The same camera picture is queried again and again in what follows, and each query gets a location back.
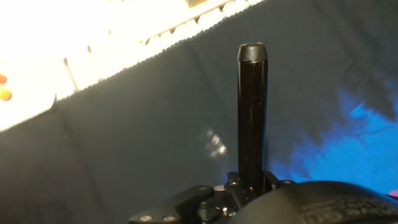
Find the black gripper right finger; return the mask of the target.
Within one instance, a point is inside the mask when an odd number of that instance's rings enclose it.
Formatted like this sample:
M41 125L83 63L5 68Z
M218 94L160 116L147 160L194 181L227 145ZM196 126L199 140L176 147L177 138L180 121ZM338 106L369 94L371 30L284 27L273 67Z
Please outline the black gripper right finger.
M279 180L271 171L264 171L264 190L275 190L283 186L294 184L293 180Z

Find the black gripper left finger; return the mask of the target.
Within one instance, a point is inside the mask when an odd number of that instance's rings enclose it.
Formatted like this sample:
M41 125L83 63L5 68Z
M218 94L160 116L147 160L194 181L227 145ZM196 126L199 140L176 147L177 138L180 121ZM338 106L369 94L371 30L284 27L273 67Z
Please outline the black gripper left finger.
M128 224L225 224L255 198L238 173L230 172L225 184L191 187L133 215Z

